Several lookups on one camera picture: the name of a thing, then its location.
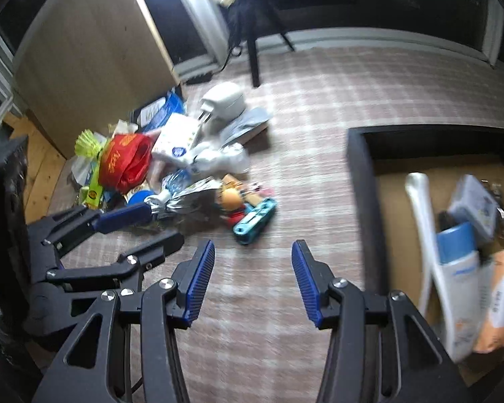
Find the blue round lid container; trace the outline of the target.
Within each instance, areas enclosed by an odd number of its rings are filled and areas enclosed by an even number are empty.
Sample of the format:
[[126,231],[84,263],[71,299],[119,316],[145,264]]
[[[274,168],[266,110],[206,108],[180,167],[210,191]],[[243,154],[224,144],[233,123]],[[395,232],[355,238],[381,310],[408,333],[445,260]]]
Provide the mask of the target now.
[[147,197],[153,194],[154,191],[152,191],[151,189],[143,188],[143,189],[131,190],[129,193],[125,195],[126,205],[132,206],[139,203],[143,203]]

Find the orange head toy figure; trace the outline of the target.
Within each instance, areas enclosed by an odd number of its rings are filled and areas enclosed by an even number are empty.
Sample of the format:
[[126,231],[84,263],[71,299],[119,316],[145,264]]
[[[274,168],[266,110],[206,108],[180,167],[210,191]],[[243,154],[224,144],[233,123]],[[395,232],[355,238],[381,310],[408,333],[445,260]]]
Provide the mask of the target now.
[[249,211],[272,195],[273,192],[270,189],[258,183],[242,182],[238,178],[226,174],[221,180],[216,205],[219,207],[221,219],[228,227],[232,228]]

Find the white shoehorn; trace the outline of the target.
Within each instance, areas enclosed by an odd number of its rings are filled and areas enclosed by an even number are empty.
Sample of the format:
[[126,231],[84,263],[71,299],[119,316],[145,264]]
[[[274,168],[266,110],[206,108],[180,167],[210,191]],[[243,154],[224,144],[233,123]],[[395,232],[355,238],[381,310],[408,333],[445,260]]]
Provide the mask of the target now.
[[420,172],[409,173],[405,179],[405,191],[412,205],[420,241],[422,277],[418,311],[425,317],[431,299],[433,265],[439,256],[429,177]]

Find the white bottle blue cap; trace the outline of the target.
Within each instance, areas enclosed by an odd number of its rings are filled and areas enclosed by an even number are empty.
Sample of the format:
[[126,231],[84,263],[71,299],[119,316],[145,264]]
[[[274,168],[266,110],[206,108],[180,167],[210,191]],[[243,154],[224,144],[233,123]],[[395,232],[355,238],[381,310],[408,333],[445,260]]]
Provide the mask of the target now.
[[453,362],[472,353],[481,321],[480,258],[471,223],[437,235],[436,267],[440,306],[444,314],[443,343]]

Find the grey clear card box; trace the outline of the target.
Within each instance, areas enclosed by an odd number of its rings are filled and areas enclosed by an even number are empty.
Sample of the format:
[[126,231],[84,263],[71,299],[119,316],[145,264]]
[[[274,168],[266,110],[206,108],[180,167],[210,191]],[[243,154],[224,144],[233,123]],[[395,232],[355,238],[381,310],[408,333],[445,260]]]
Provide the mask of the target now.
[[464,175],[457,182],[448,214],[458,223],[469,222],[479,247],[494,241],[497,204],[477,177]]

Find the orange white tissue pack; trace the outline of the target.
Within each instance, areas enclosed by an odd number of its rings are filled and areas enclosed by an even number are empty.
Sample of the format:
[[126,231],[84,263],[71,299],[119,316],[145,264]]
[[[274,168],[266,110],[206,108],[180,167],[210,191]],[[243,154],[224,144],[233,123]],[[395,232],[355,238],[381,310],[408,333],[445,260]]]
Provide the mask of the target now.
[[481,266],[479,282],[481,326],[473,351],[488,354],[504,348],[504,250]]

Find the metal keyring clips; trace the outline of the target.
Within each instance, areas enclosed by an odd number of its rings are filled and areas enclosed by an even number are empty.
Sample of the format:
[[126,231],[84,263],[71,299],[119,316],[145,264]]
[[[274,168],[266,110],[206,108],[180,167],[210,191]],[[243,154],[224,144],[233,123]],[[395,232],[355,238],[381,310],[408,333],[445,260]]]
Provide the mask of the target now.
[[497,221],[495,234],[498,239],[504,240],[504,192],[500,183],[490,182],[489,180],[482,179],[481,183],[485,189],[494,197],[497,204]]

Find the green yellow packet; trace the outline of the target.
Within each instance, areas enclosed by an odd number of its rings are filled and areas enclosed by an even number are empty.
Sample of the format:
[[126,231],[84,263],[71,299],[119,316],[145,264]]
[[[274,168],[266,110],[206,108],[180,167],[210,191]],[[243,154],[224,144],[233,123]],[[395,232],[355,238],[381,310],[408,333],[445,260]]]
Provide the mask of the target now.
[[98,164],[91,164],[86,183],[78,194],[78,202],[91,209],[99,209],[102,205],[103,187],[99,183],[99,169]]

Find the red fabric bag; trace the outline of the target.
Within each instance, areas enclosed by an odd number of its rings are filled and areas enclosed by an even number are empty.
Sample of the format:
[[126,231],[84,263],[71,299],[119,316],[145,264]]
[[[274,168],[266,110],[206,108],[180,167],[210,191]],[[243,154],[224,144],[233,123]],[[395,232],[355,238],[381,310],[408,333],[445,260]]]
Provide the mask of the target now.
[[147,175],[153,144],[144,134],[114,136],[102,152],[99,184],[121,194],[140,185]]

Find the black storage box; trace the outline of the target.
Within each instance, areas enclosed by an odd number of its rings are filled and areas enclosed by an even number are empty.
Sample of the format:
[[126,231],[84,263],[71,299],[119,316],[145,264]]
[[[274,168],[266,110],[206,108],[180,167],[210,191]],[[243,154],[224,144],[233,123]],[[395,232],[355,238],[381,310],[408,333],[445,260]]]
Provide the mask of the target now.
[[402,292],[472,396],[504,394],[504,129],[348,131],[365,287]]

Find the yellow green shuttlecock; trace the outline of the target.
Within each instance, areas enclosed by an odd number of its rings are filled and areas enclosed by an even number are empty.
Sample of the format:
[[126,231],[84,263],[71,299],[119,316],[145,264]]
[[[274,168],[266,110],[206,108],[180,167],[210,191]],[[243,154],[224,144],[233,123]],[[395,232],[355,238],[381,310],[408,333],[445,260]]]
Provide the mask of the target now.
[[74,143],[74,154],[84,158],[95,160],[101,154],[106,145],[106,138],[100,138],[90,129],[83,130],[77,136]]

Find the white tissue packet blue logo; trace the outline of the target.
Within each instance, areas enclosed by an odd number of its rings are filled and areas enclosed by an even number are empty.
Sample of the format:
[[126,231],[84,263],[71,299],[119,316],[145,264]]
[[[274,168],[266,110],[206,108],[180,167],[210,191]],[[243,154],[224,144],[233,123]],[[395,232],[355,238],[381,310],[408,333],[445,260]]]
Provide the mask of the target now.
[[201,130],[201,122],[186,115],[171,114],[151,151],[154,160],[164,161],[177,168],[187,168],[190,151],[195,146]]

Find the white crumpled plastic bag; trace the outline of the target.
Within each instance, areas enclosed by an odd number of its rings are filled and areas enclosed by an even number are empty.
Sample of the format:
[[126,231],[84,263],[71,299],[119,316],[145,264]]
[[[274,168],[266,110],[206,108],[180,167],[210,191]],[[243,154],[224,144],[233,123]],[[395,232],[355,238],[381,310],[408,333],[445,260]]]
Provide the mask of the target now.
[[187,169],[195,175],[212,176],[218,173],[230,175],[247,174],[250,158],[239,143],[226,146],[202,142],[190,152]]

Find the wooden cabinet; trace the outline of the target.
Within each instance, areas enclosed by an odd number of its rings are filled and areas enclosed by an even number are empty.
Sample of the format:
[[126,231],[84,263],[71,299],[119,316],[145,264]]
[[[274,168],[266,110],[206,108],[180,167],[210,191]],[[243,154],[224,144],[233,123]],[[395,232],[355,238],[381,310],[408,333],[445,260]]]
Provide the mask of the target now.
[[51,142],[108,125],[179,85],[144,0],[47,0],[13,59],[14,88]]

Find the white power adapter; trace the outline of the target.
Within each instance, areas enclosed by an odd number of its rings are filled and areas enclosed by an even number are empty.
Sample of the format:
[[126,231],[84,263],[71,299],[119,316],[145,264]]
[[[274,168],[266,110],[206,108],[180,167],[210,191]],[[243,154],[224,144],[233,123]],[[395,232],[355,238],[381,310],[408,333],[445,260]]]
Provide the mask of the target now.
[[206,122],[216,118],[233,121],[247,108],[244,90],[233,82],[223,82],[208,90],[200,101],[199,120]]

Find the grey plastic mailer bag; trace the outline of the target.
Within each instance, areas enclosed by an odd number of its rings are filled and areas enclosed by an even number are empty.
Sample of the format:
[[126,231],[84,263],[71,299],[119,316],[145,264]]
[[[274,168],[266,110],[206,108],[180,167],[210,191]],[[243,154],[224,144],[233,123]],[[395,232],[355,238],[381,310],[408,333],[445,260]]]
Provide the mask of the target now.
[[267,129],[271,118],[272,114],[261,107],[244,111],[220,131],[219,142],[221,146],[233,144],[244,146]]

